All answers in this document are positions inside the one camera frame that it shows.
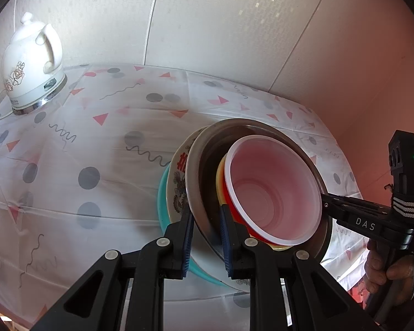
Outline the person's right hand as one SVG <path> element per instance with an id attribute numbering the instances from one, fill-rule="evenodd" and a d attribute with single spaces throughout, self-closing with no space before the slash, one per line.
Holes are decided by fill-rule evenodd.
<path id="1" fill-rule="evenodd" d="M 369 294 L 376 294 L 388 281 L 400 281 L 401 291 L 396 297 L 396 305 L 409 301 L 414 296 L 414 256 L 407 255 L 385 267 L 385 261 L 377 250 L 377 243 L 369 239 L 369 254 L 364 265 L 364 283 Z"/>

